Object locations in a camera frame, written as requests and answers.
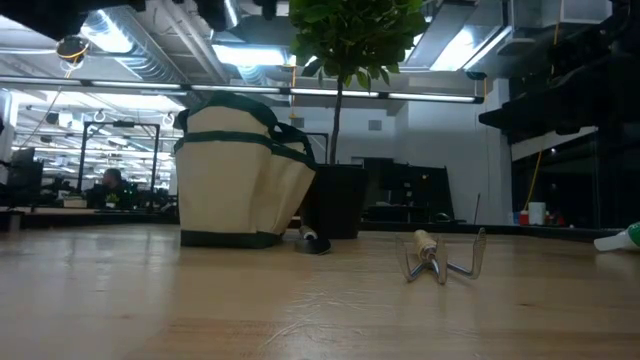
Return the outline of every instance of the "glass wall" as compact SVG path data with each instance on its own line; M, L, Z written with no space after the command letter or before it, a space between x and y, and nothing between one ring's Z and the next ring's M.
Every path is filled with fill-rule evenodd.
M512 164L513 207L527 201L538 153ZM625 228L640 220L640 124L619 124L542 152L531 201L553 224Z

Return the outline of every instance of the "fluorescent light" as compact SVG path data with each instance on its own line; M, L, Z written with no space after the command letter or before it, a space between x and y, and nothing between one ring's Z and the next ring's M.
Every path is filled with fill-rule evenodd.
M177 104L164 95L96 94L95 96L100 100L117 104L118 107L125 109L154 110L157 112L179 112L184 110L184 106Z
M42 85L60 85L60 86L78 86L78 85L82 85L80 80L58 79L58 78L20 77L20 76L0 76L0 83L42 84Z
M93 16L100 17L102 24L99 24L101 28L106 26L106 29L100 29L94 31L86 24L82 25L80 32L86 36L91 42L98 45L98 47L106 52L112 53L127 53L133 49L133 43L129 41L118 26L107 16L103 10L98 10L92 14Z
M285 65L282 50L269 47L213 45L220 62L236 66Z
M336 96L338 90L325 90L325 89L291 89L292 95L327 95Z
M372 91L372 92L367 92L367 91L349 91L349 90L345 90L342 92L342 95L344 96L348 96L348 97L371 97L371 98L377 98L379 93Z
M124 87L124 88L140 88L140 89L180 89L179 84L165 84L165 83L145 83L140 81L102 81L95 80L91 82L94 86L104 87Z
M224 0L224 7L227 10L227 15L229 16L229 20L231 22L230 28L236 27L240 23L240 20L238 19L238 12L236 11L236 8L234 6L235 4L235 1L232 4L231 0Z
M11 147L12 150L19 150L17 146ZM65 153L65 154L80 154L80 149L66 149L66 148L54 148L54 147L36 147L36 151L44 153ZM100 150L100 149L87 149L85 150L87 155L130 155L136 156L140 159L152 159L153 152L147 151L135 151L135 150ZM170 152L158 152L158 159L167 160L171 157Z
M471 96L452 96L452 95L431 95L431 94L407 94L407 93L390 93L389 99L396 100L419 100L419 101L441 101L441 102L461 102L472 103L476 99Z
M431 71L456 71L469 61L473 54L473 34L463 28L442 50L430 69Z
M485 46L473 58L471 58L471 60L469 60L469 62L464 65L463 69L469 70L471 67L473 67L473 65L475 65L478 61L480 61L480 59L485 57L489 53L489 51L491 51L491 49L496 47L496 45L498 45L505 37L507 37L507 35L509 35L512 30L513 28L511 26L505 27L504 30L502 30L500 34L495 37L495 39L493 39L487 46Z
M122 138L108 138L107 141L110 141L112 143L122 145L122 146L127 146L129 144L127 140Z
M338 90L328 90L328 89L291 89L292 95L325 95L325 96L337 96ZM372 91L350 91L345 90L342 92L342 95L347 97L368 97L368 98L377 98L379 93Z
M239 93L257 93L257 94L279 94L280 89L262 86L225 86L225 85L193 85L191 87L196 91L231 91Z
M98 129L98 127L97 127L97 126L95 126L95 125L91 125L91 126L89 126L89 130L93 130L93 131L96 131L96 130L97 130L97 131L98 131L100 134L102 134L102 135L111 136L111 133L110 133L110 132L108 132L108 131L107 131L107 130L105 130L105 129Z

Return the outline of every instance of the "wooden table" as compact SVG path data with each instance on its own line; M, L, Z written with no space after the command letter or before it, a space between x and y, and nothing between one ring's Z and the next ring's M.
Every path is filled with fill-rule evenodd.
M2 359L640 358L640 256L489 236L476 281L406 284L392 233L326 256L181 249L177 226L0 240ZM401 234L407 240L410 234ZM470 260L473 236L444 235Z

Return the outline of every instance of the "white wall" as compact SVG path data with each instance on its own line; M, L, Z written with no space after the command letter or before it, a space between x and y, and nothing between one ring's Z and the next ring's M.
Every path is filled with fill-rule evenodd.
M506 224L511 210L511 156L506 137L478 122L478 115L508 100L498 80L485 104L409 102L396 119L395 160L447 167L457 219L472 223L478 193L479 224Z
M288 107L271 108L278 120L290 124ZM329 135L333 129L333 108L298 107L297 117L304 118L305 132L320 132ZM336 160L340 164L350 164L352 157L393 158L395 117L387 116L385 109L342 109L340 116L340 133ZM382 131L369 131L369 120L382 120ZM316 159L324 159L324 154L317 154Z

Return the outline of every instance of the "black pot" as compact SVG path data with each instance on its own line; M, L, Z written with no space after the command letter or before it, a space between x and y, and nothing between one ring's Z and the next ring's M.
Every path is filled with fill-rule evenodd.
M320 165L303 202L303 224L324 239L355 239L367 192L365 169Z

